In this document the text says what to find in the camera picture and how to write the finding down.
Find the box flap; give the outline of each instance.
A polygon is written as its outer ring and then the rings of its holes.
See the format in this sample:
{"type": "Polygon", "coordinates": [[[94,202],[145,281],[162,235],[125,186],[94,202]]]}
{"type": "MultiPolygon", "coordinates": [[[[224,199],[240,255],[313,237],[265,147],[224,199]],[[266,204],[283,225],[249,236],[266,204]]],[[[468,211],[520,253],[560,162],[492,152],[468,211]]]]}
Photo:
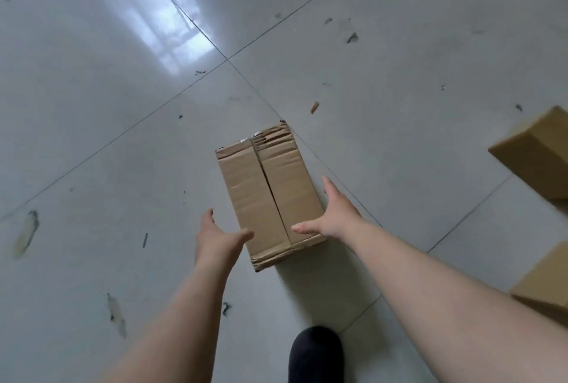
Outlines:
{"type": "Polygon", "coordinates": [[[568,306],[568,242],[558,244],[511,289],[516,298],[568,306]]]}
{"type": "Polygon", "coordinates": [[[241,228],[255,232],[246,243],[252,258],[290,246],[288,235],[250,139],[218,149],[217,160],[241,228]]]}
{"type": "Polygon", "coordinates": [[[279,125],[256,133],[253,144],[290,238],[299,243],[312,235],[300,235],[291,226],[323,215],[314,185],[302,160],[292,131],[279,125]]]}

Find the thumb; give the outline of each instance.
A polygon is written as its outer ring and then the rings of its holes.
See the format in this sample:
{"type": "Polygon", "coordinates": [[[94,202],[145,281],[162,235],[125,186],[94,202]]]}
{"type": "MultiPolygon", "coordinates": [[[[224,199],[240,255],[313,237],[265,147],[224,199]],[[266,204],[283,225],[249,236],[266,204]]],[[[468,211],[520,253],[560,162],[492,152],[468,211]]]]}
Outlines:
{"type": "Polygon", "coordinates": [[[238,232],[235,232],[235,236],[239,243],[244,244],[254,238],[254,232],[250,229],[240,229],[238,232]]]}
{"type": "Polygon", "coordinates": [[[321,234],[321,220],[302,221],[292,226],[292,230],[297,234],[321,234]]]}

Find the glossy floor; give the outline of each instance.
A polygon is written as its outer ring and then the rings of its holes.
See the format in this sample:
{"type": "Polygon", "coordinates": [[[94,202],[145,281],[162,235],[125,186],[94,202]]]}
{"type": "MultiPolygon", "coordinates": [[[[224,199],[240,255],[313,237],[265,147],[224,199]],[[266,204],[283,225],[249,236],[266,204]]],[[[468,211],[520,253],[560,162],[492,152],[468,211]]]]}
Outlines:
{"type": "MultiPolygon", "coordinates": [[[[323,200],[325,174],[369,220],[507,290],[568,236],[486,151],[567,105],[565,6],[2,1],[0,374],[93,381],[114,363],[191,271],[201,212],[238,226],[214,149],[280,118],[323,200]],[[40,226],[14,260],[30,210],[40,226]]],[[[215,381],[285,381],[290,345],[314,323],[341,333],[351,380],[433,380],[336,243],[259,274],[243,253],[225,300],[215,381]]]]}

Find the foot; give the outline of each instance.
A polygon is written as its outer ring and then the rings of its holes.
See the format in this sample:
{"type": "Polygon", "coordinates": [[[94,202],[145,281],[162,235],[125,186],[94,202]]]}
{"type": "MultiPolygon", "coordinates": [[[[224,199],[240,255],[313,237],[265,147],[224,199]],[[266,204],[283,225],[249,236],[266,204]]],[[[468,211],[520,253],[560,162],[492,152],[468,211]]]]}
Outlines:
{"type": "Polygon", "coordinates": [[[343,383],[343,347],[337,334],[312,326],[294,340],[288,362],[288,383],[343,383]]]}

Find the finger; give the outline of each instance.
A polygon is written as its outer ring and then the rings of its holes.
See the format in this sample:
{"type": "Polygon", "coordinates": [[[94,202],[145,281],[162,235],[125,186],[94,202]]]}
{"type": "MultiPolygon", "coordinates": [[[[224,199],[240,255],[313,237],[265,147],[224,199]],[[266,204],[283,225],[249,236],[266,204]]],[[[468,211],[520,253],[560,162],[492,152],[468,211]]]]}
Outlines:
{"type": "Polygon", "coordinates": [[[337,190],[335,184],[328,177],[322,177],[322,180],[323,180],[323,191],[325,192],[325,194],[328,195],[330,199],[339,196],[340,193],[339,190],[337,190]]]}
{"type": "Polygon", "coordinates": [[[235,232],[235,236],[239,243],[244,244],[254,238],[254,232],[250,229],[240,229],[238,232],[235,232]]]}
{"type": "Polygon", "coordinates": [[[302,221],[292,226],[292,230],[297,234],[321,234],[320,219],[302,221]]]}
{"type": "Polygon", "coordinates": [[[211,224],[215,224],[213,220],[213,208],[209,208],[207,211],[203,213],[201,216],[201,228],[207,227],[211,224]]]}

